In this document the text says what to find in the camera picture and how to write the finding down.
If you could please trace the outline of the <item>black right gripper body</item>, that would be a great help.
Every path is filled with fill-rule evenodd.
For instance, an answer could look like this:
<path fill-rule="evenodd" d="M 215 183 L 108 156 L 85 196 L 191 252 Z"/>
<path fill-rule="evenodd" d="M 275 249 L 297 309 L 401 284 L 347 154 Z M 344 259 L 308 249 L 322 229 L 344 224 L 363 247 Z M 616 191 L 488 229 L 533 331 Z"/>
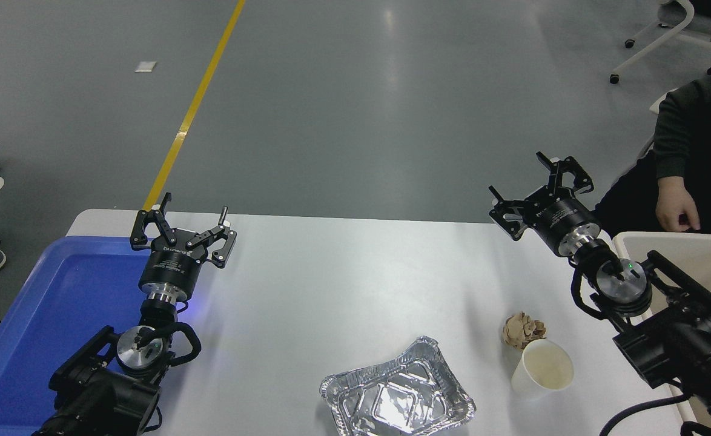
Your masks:
<path fill-rule="evenodd" d="M 525 223 L 549 246 L 571 246 L 580 237 L 595 237 L 595 218 L 574 195 L 537 190 L 526 199 Z"/>

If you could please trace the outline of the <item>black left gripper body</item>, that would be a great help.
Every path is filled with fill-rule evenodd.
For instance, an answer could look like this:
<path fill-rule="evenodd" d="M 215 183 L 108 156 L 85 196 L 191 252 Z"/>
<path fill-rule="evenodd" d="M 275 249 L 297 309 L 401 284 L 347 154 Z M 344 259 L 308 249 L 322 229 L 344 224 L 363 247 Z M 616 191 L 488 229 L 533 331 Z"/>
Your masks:
<path fill-rule="evenodd" d="M 202 246 L 189 250 L 184 243 L 168 246 L 165 240 L 153 241 L 139 289 L 151 294 L 164 287 L 173 288 L 178 299 L 190 299 L 206 259 L 207 251 Z"/>

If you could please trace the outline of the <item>person's right hand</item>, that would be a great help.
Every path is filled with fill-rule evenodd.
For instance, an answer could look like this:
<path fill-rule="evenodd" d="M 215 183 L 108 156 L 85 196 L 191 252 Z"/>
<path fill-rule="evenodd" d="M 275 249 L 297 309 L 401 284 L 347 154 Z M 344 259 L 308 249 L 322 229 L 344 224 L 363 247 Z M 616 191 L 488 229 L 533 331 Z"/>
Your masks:
<path fill-rule="evenodd" d="M 674 233 L 699 231 L 701 229 L 699 213 L 683 177 L 661 177 L 657 181 L 657 186 L 655 217 L 662 229 Z"/>

